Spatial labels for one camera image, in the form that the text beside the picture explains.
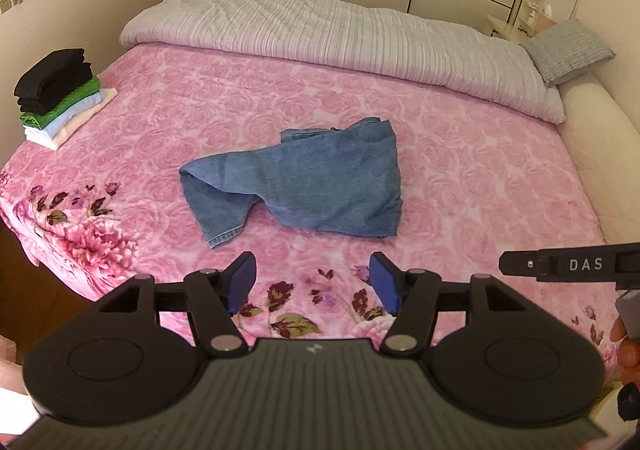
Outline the person's right hand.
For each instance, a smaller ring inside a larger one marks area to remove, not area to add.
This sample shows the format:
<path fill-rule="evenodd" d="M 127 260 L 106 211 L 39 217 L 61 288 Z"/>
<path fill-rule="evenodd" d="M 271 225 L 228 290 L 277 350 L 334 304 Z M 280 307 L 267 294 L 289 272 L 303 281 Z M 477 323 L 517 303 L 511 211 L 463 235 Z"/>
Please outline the person's right hand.
<path fill-rule="evenodd" d="M 631 340 L 622 319 L 612 326 L 610 340 L 617 345 L 616 359 L 620 368 L 620 381 L 640 385 L 640 345 Z"/>

